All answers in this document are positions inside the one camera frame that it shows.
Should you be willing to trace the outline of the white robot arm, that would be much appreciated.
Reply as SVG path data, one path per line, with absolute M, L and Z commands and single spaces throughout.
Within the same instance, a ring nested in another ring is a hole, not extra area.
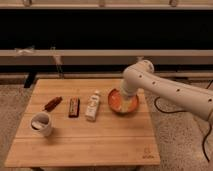
M 120 91 L 125 99 L 144 89 L 165 98 L 213 125 L 213 91 L 161 78 L 154 65 L 141 60 L 123 71 Z

